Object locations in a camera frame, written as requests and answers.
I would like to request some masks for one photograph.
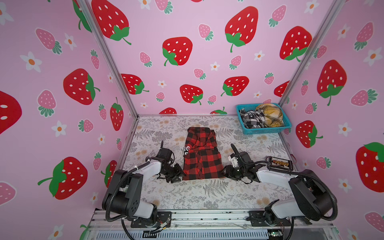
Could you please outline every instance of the pink wall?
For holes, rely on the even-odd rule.
[[[137,0],[109,2],[89,0],[89,2],[92,3],[93,11],[119,71],[129,74],[125,75],[126,79],[132,77],[133,84],[128,86],[128,90],[131,90],[132,94],[136,93],[130,97],[139,114],[158,114],[166,108],[173,108],[177,113],[202,114],[222,110],[223,107],[224,111],[235,113],[237,104],[261,103],[268,99],[278,103],[280,97],[275,95],[274,91],[278,91],[280,85],[290,80],[298,65],[296,59],[290,61],[283,59],[289,56],[291,48],[299,47],[301,50],[309,45],[309,34],[315,35],[332,3],[331,0],[258,3],[248,0],[170,2],[146,0],[146,4]],[[276,19],[278,24],[270,27],[270,19]],[[119,26],[118,32],[113,29],[115,25]],[[304,29],[295,28],[291,32],[290,30],[296,26]],[[232,53],[230,52],[232,44],[227,41],[226,33],[229,33],[231,43],[240,45],[233,46]],[[241,46],[241,42],[233,39],[232,33],[240,33],[242,35],[240,40],[245,46]],[[166,56],[167,51],[175,53],[169,56],[171,60],[167,61],[164,57],[163,47],[166,49]],[[237,68],[230,69],[230,64]],[[265,76],[268,73],[273,73],[273,76],[266,80]],[[241,88],[240,85],[237,89],[235,84],[232,92],[228,90],[233,96],[224,93],[223,84],[232,86],[229,81],[232,80],[233,83],[236,79],[242,84],[249,83],[245,88]],[[141,86],[139,88],[143,90],[136,91],[134,83],[139,86],[140,81],[143,82],[144,88]],[[184,86],[182,91],[185,88],[187,91],[181,93],[180,87],[185,84],[190,86]]]
[[[72,1],[6,0],[0,2],[0,10],[0,239],[79,239],[85,230],[80,226],[89,223],[95,207],[101,207],[107,189],[101,171],[119,159],[117,138],[124,146],[133,118],[116,82],[108,79],[110,70],[94,36],[83,24],[78,29]],[[38,30],[47,48],[35,33],[37,28],[50,33]],[[53,37],[61,46],[60,55],[52,50]],[[98,54],[98,60],[93,58],[98,69],[91,61],[92,49]],[[64,79],[76,69],[84,71],[66,83]],[[94,101],[87,99],[92,91],[83,87],[90,84],[88,78],[83,80],[87,73],[100,89]],[[68,94],[75,91],[74,98],[89,104],[72,99],[66,88],[74,88]],[[41,93],[48,99],[39,101]],[[110,118],[115,97],[124,113],[118,131]],[[99,104],[105,106],[105,120]],[[86,121],[84,132],[79,131],[79,122],[86,119],[93,128]],[[98,152],[101,162],[97,166],[99,160],[95,161],[95,170]]]
[[[293,126],[286,138],[298,166],[315,171],[337,197],[339,215],[334,224],[344,240],[384,239],[382,9],[382,1],[345,3],[321,43],[327,47],[326,52],[312,58],[284,106]],[[367,23],[373,23],[373,35],[372,24],[364,28]],[[365,41],[367,45],[356,51],[355,43],[365,45]],[[302,86],[305,80],[307,91]],[[328,88],[327,93],[324,90],[329,83],[336,88]],[[329,93],[333,96],[327,106]],[[312,103],[317,105],[316,111],[312,111]],[[315,144],[303,132],[309,125],[316,126],[318,137],[323,136]]]

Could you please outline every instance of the laundry basket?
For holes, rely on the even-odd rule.
[[[281,111],[283,112],[283,123],[284,127],[262,127],[262,128],[246,128],[243,123],[243,119],[240,116],[239,111],[241,109],[245,109],[246,112],[250,110],[255,110],[257,106],[261,105],[263,103],[255,103],[255,104],[240,104],[236,106],[237,109],[237,116],[239,117],[240,124],[243,128],[243,133],[244,134],[264,134],[264,133],[278,133],[283,131],[286,128],[292,127],[291,122],[289,121],[287,115],[285,114],[284,110],[280,107],[279,104],[277,103],[272,103],[276,106],[278,106]]]

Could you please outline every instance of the red strawberry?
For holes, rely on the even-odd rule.
[[[384,232],[384,216],[377,212],[369,212],[365,216],[365,220],[380,232]]]
[[[198,68],[195,68],[195,70],[193,70],[193,73],[195,74],[195,77],[200,78],[201,80],[207,77],[204,71]]]
[[[93,169],[97,171],[101,165],[101,153],[97,152],[93,160]]]
[[[84,17],[83,11],[81,10],[81,8],[79,6],[79,3],[77,3],[77,0],[72,0],[72,3],[73,3],[73,8],[74,8],[76,15],[80,18],[79,30],[81,30],[80,29],[80,23],[83,23],[84,28],[87,29],[88,31],[92,32],[91,28],[89,27],[87,20]]]
[[[122,111],[121,105],[118,104],[117,97],[116,97],[116,103],[112,104],[109,114],[111,116],[113,128],[116,131],[119,131],[119,129],[121,128],[122,120],[124,119],[124,112]]]
[[[325,157],[325,158],[324,157],[319,157],[316,160],[316,164],[317,164],[317,166],[319,166],[322,169],[327,169],[327,168],[331,167],[331,161],[327,157]]]
[[[232,43],[232,47],[240,47],[249,43],[256,33],[259,12],[257,8],[249,6],[236,14],[225,26],[225,36],[227,41]]]
[[[144,83],[138,76],[132,74],[121,74],[121,76],[130,94],[140,94],[142,91],[149,92],[144,90]]]
[[[107,168],[105,169],[105,173],[103,173],[103,171],[101,171],[101,174],[105,175],[104,177],[104,183],[105,183],[105,186],[109,186],[111,180],[112,180],[112,177],[113,177],[113,174],[115,172],[115,169],[116,169],[116,165],[117,165],[117,162],[115,160],[112,160]]]
[[[347,82],[347,74],[344,68],[336,61],[328,61],[320,74],[317,82],[317,92],[323,98],[329,98],[328,106],[331,104],[331,97],[339,94]]]
[[[229,64],[229,69],[235,70],[237,68],[237,66],[240,65],[240,63],[241,63],[241,56],[238,55],[238,56],[232,58],[231,64]]]
[[[17,190],[11,184],[0,181],[0,206],[16,197]]]
[[[355,50],[359,51],[367,46],[367,41],[371,39],[373,35],[373,22],[365,24],[365,26],[360,30],[359,34],[356,36]]]
[[[289,81],[287,81],[287,82],[285,82],[285,83],[283,83],[283,84],[277,86],[277,87],[275,88],[275,90],[273,91],[273,93],[274,93],[276,96],[278,96],[278,97],[282,97],[282,96],[283,96],[283,93],[284,93],[284,91],[285,91],[285,89],[286,89],[287,86],[288,86],[288,83],[289,83]]]
[[[312,147],[316,143],[317,128],[312,121],[304,121],[296,126],[296,136],[299,138],[301,144],[306,148]]]
[[[308,104],[308,106],[305,108],[305,113],[311,115],[313,112],[316,112],[316,109],[316,103]]]
[[[168,0],[155,0],[156,6],[160,11],[164,11],[165,14],[172,12],[172,3]]]
[[[37,109],[40,111],[40,115],[46,118],[52,116],[56,107],[56,100],[51,91],[43,90],[37,98],[37,103],[40,105]]]
[[[301,26],[296,26],[285,35],[280,49],[280,58],[284,60],[297,59],[303,55],[312,41],[312,35]]]
[[[104,36],[115,41],[125,40],[129,35],[129,22],[124,13],[107,0],[92,0],[92,11]]]
[[[321,45],[319,48],[316,49],[316,51],[313,54],[314,58],[321,58],[325,52],[327,52],[327,47],[324,45]]]
[[[276,25],[278,25],[279,22],[283,20],[286,11],[287,11],[286,5],[281,5],[275,11],[273,11],[272,18],[269,19],[269,27],[274,28]]]
[[[174,108],[166,108],[163,111],[159,112],[159,114],[177,114]]]
[[[286,135],[290,134],[290,133],[291,133],[291,128],[286,128],[286,129],[284,129],[284,133],[285,133]]]
[[[377,99],[376,98],[377,95],[379,94],[376,93],[376,90],[369,89],[368,91],[366,91],[363,89],[363,90],[360,90],[351,98],[351,103],[353,105],[362,107],[362,106],[365,106],[367,103],[369,104],[373,103]]]
[[[303,85],[301,86],[301,95],[304,96],[308,91],[308,81],[304,80]]]
[[[52,50],[52,52],[57,55],[60,55],[63,52],[61,50],[60,43],[55,41],[55,37],[52,35],[52,33],[41,28],[36,28],[35,32],[36,36],[39,38],[40,42],[46,49]]]
[[[184,84],[180,87],[180,93],[183,100],[187,103],[197,103],[203,98],[203,90],[201,88]]]
[[[371,142],[356,152],[362,183],[375,192],[384,192],[384,145]]]
[[[164,66],[167,61],[176,66],[184,65],[188,61],[191,52],[192,42],[187,37],[181,36],[165,40],[163,42],[163,56],[167,60],[164,62]]]
[[[82,68],[76,69],[63,81],[65,93],[72,99],[78,101],[81,104],[89,105],[92,103],[96,96],[96,91],[100,89],[93,86],[93,79]]]
[[[106,119],[107,119],[107,110],[104,108],[104,105],[103,105],[103,104],[100,104],[100,105],[99,105],[99,111],[100,111],[100,117],[101,117],[103,120],[106,120]]]
[[[219,110],[212,111],[211,114],[227,114],[227,112],[224,112],[224,108],[225,107],[223,107],[223,110],[219,109]]]
[[[14,125],[22,116],[17,100],[0,91],[0,134]]]
[[[212,105],[212,104],[215,103],[216,100],[217,100],[216,95],[212,95],[212,96],[210,96],[210,97],[208,98],[207,103],[208,103],[209,105]]]
[[[140,61],[146,66],[150,68],[152,66],[151,58],[145,52],[140,53]]]
[[[214,32],[211,31],[211,27],[205,24],[199,25],[200,37],[205,38],[206,41],[210,41],[214,38]]]
[[[118,145],[118,150],[119,151],[121,151],[121,139],[120,138],[118,138],[117,140],[116,140],[116,144]]]
[[[93,123],[88,119],[81,120],[78,127],[80,131],[88,133],[93,129]]]
[[[99,69],[100,61],[98,59],[98,55],[94,49],[91,51],[91,62],[96,69]]]
[[[87,169],[74,157],[66,157],[53,169],[53,177],[43,179],[37,185],[52,179],[49,191],[58,200],[66,199],[87,181]]]
[[[274,81],[275,77],[273,76],[273,73],[268,73],[265,75],[264,82],[268,85],[272,84]]]
[[[158,102],[162,102],[164,100],[164,98],[165,98],[164,93],[159,92],[159,93],[156,94],[156,100]]]
[[[223,90],[224,92],[221,94],[227,94],[228,96],[237,96],[244,91],[244,89],[248,86],[249,79],[245,76],[240,77],[231,77],[224,81]]]

